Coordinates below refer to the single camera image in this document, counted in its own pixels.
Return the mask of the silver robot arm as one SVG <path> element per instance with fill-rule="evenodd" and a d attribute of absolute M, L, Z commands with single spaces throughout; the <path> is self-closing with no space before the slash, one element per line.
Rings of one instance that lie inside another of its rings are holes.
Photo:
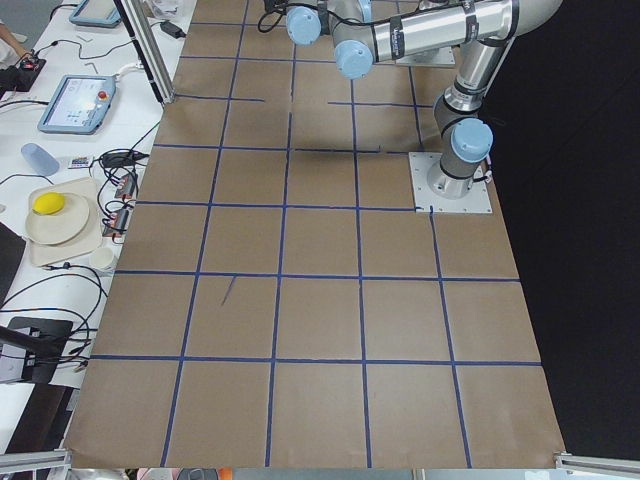
<path fill-rule="evenodd" d="M 331 1 L 319 8 L 321 27 L 332 37 L 336 64 L 359 79 L 376 63 L 428 61 L 460 50 L 452 83 L 434 102 L 443 151 L 427 174 L 438 196 L 458 200 L 474 183 L 493 144 L 478 112 L 514 39 L 547 22 L 557 1 L 422 1 L 416 10 L 374 21 L 366 1 Z"/>
<path fill-rule="evenodd" d="M 307 46 L 332 35 L 340 24 L 367 26 L 373 16 L 370 1 L 264 1 L 258 31 L 269 33 L 282 19 L 291 41 Z"/>

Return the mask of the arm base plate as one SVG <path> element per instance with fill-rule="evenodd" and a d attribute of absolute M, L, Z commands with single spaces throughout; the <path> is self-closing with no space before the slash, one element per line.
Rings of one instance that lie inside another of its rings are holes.
<path fill-rule="evenodd" d="M 441 47 L 406 55 L 395 63 L 408 67 L 454 68 L 456 60 L 451 47 Z"/>
<path fill-rule="evenodd" d="M 418 213 L 492 214 L 488 185 L 478 166 L 467 179 L 454 179 L 441 169 L 438 152 L 410 152 L 414 210 Z"/>

